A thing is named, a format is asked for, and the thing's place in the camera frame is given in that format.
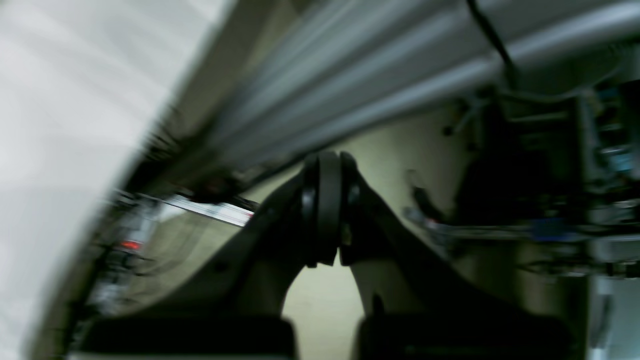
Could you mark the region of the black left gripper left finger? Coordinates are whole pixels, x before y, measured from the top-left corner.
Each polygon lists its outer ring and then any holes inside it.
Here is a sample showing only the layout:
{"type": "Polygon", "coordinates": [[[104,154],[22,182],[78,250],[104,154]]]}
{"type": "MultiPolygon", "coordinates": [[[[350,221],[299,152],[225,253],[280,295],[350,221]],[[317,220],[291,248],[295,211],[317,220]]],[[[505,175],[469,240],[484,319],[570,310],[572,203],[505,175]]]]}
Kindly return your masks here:
{"type": "Polygon", "coordinates": [[[286,294],[304,267],[332,265],[341,232],[339,155],[321,152],[177,289],[93,322],[77,360],[294,360],[286,294]]]}

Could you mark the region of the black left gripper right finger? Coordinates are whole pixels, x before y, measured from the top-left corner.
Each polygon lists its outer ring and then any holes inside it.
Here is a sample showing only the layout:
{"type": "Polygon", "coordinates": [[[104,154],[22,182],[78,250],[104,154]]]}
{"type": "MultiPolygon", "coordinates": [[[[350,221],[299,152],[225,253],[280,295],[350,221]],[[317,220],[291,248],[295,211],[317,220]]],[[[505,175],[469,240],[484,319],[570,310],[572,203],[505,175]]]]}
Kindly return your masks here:
{"type": "Polygon", "coordinates": [[[350,153],[339,160],[340,262],[350,268],[365,312],[356,360],[574,357],[575,337],[560,319],[528,312],[466,280],[404,226],[350,153]]]}

